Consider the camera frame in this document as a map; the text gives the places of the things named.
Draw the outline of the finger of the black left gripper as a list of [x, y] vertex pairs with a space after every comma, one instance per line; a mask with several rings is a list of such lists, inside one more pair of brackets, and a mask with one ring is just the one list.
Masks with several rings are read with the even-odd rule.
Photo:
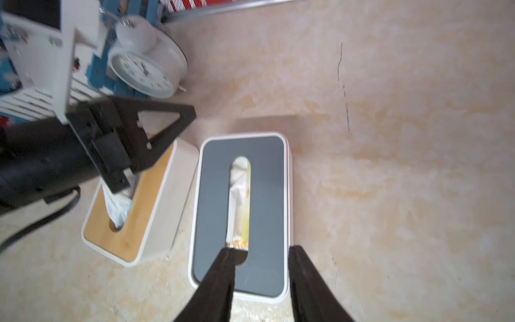
[[[149, 138], [139, 120], [142, 111], [178, 119]], [[191, 105], [110, 96], [79, 103], [66, 118], [110, 191], [119, 193], [130, 187], [124, 171], [138, 174], [153, 167], [197, 114]]]

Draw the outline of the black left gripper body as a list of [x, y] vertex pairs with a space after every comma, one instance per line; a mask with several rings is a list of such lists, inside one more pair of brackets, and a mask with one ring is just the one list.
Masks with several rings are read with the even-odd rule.
[[56, 201], [99, 176], [71, 126], [57, 118], [1, 128], [1, 214]]

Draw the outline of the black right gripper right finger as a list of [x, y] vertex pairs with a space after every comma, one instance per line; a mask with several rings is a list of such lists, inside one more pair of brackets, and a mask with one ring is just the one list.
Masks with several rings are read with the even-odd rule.
[[352, 321], [302, 246], [288, 251], [290, 297], [295, 321]]

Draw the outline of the yellow tissue paper pack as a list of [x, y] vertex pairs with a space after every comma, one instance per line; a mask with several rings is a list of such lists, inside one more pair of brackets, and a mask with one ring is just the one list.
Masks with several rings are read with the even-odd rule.
[[251, 164], [244, 156], [237, 157], [229, 169], [229, 198], [226, 246], [249, 249], [249, 213], [251, 193]]

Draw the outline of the bamboo tissue box lid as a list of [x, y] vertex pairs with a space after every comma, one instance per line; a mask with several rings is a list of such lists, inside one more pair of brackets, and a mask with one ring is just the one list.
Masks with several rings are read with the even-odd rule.
[[199, 158], [198, 148], [177, 139], [142, 173], [128, 218], [120, 229], [108, 216], [102, 186], [84, 221], [83, 242], [103, 256], [133, 267], [170, 252]]

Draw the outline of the grey tissue box lid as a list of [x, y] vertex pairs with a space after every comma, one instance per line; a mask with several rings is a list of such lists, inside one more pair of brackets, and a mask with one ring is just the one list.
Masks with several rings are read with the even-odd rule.
[[289, 293], [288, 248], [293, 243], [292, 153], [278, 132], [230, 134], [206, 139], [197, 169], [189, 281], [198, 288], [225, 246], [229, 169], [238, 157], [251, 166], [249, 251], [236, 266], [234, 296], [276, 304]]

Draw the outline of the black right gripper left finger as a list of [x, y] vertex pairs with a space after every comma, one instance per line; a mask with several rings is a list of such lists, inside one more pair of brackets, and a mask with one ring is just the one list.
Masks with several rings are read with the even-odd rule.
[[246, 250], [223, 248], [198, 289], [176, 321], [229, 321], [236, 280], [236, 266], [248, 257]]

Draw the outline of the blue tissue paper pack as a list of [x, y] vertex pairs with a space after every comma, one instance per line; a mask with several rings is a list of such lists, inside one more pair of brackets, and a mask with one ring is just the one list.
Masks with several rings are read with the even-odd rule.
[[120, 230], [127, 220], [140, 178], [140, 174], [134, 174], [130, 169], [125, 170], [124, 174], [130, 186], [119, 193], [112, 193], [105, 181], [101, 179], [106, 210], [114, 224], [115, 231]]

